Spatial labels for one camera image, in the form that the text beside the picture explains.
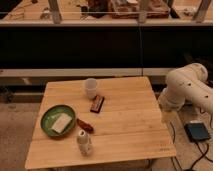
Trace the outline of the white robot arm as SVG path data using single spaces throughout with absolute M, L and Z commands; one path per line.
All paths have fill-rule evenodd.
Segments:
M 213 88 L 206 85 L 207 78 L 208 71 L 200 63 L 171 70 L 165 78 L 166 87 L 158 97 L 162 121 L 172 121 L 186 100 L 213 114 Z

